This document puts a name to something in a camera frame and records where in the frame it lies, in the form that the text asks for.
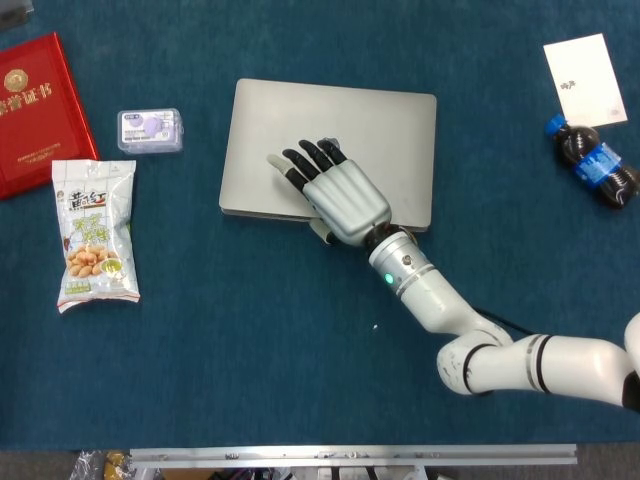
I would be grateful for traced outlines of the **cola bottle blue label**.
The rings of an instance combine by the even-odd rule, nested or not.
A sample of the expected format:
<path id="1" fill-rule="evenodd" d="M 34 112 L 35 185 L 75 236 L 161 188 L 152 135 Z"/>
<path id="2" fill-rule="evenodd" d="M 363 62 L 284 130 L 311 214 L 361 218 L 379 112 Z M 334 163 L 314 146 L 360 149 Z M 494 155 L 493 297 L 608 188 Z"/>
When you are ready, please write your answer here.
<path id="1" fill-rule="evenodd" d="M 545 125 L 545 134 L 554 144 L 556 159 L 608 206 L 622 209 L 640 196 L 640 170 L 626 165 L 594 128 L 571 125 L 557 114 Z"/>

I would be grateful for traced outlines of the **red certificate folder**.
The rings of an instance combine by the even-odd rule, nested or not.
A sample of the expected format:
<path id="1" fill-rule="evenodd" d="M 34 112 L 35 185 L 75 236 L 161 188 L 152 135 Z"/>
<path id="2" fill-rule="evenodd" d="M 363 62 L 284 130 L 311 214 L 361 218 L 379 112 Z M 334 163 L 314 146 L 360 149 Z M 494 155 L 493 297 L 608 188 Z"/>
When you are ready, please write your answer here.
<path id="1" fill-rule="evenodd" d="M 51 181 L 51 162 L 99 158 L 53 32 L 0 52 L 0 200 Z"/>

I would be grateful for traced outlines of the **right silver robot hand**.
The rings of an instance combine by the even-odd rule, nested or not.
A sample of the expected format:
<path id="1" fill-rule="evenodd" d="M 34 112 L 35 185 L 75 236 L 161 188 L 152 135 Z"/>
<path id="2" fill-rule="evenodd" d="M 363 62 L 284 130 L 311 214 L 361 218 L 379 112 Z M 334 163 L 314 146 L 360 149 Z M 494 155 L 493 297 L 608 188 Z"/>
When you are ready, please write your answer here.
<path id="1" fill-rule="evenodd" d="M 371 232 L 391 223 L 387 199 L 335 140 L 301 140 L 298 145 L 299 150 L 268 155 L 267 162 L 315 211 L 317 217 L 312 222 L 317 234 L 363 246 Z"/>

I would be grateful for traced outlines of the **white paper card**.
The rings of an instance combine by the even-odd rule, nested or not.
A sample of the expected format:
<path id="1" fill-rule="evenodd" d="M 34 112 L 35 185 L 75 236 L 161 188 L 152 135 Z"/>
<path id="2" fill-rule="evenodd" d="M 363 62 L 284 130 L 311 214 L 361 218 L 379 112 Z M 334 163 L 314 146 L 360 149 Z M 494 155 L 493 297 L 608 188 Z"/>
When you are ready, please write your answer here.
<path id="1" fill-rule="evenodd" d="M 598 127 L 628 120 L 602 33 L 543 47 L 564 117 Z"/>

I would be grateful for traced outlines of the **aluminium frame rail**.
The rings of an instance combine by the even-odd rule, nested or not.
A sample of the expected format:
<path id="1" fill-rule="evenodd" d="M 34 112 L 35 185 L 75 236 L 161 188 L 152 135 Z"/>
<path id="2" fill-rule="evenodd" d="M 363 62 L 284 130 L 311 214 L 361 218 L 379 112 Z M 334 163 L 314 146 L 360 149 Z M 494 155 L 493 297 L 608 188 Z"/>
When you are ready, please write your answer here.
<path id="1" fill-rule="evenodd" d="M 130 451 L 143 468 L 575 465 L 575 444 L 293 445 L 148 448 Z"/>

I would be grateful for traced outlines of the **small clear plastic box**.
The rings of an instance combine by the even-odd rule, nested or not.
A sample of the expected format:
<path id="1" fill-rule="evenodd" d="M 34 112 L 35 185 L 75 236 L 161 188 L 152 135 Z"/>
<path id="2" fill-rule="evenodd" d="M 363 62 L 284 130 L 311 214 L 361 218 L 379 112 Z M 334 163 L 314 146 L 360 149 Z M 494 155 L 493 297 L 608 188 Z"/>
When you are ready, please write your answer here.
<path id="1" fill-rule="evenodd" d="M 130 155 L 183 150 L 184 126 L 175 108 L 124 110 L 117 115 L 118 148 Z"/>

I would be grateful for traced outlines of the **teal felt table mat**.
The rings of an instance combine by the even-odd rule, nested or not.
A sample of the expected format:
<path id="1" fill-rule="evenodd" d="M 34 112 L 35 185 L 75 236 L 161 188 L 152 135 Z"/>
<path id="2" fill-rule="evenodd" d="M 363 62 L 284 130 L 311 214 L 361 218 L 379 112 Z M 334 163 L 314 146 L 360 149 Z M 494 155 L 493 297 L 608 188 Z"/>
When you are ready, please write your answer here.
<path id="1" fill-rule="evenodd" d="M 603 34 L 628 122 L 601 135 L 640 166 L 640 0 L 37 0 L 0 50 L 49 32 L 102 158 L 124 109 L 178 109 L 184 148 L 137 163 L 137 303 L 59 313 L 52 188 L 0 202 L 0 450 L 640 441 L 619 407 L 451 392 L 446 337 L 362 251 L 218 206 L 239 79 L 431 93 L 427 257 L 528 330 L 620 342 L 640 198 L 610 209 L 555 161 L 543 47 Z"/>

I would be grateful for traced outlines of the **white peanut snack bag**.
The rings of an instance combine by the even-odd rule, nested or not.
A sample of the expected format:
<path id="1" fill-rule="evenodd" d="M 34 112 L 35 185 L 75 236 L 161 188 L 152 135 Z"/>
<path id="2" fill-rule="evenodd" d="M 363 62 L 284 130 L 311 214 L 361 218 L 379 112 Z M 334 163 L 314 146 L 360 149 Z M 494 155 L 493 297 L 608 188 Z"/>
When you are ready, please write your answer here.
<path id="1" fill-rule="evenodd" d="M 134 161 L 54 160 L 51 179 L 65 270 L 57 309 L 140 299 L 130 220 Z"/>

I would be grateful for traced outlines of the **silver laptop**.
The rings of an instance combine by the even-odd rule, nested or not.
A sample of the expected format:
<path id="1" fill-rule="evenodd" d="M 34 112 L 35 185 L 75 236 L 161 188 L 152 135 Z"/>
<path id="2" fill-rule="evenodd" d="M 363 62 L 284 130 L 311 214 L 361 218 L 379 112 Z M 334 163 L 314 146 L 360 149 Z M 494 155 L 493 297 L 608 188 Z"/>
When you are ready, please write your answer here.
<path id="1" fill-rule="evenodd" d="M 392 220 L 432 220 L 437 100 L 394 92 L 256 79 L 236 84 L 219 206 L 228 215 L 306 221 L 309 203 L 267 162 L 300 141 L 337 142 L 388 200 Z"/>

